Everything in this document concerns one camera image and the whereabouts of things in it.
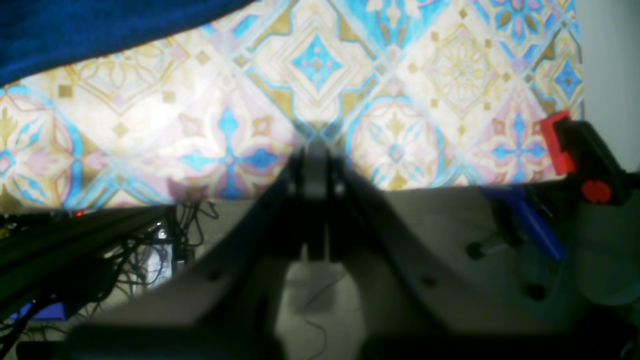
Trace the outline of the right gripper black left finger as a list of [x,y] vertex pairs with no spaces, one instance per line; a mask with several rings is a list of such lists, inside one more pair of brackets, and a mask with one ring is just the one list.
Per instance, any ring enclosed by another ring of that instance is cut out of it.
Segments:
[[175,278],[75,329],[76,346],[270,339],[290,263],[321,257],[321,152],[298,150],[240,222]]

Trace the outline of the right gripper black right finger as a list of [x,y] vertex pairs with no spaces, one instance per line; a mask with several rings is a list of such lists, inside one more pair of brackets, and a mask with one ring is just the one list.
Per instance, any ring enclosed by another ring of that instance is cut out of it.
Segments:
[[543,320],[462,278],[428,250],[382,193],[320,146],[327,250],[352,276],[368,335],[454,338],[550,335]]

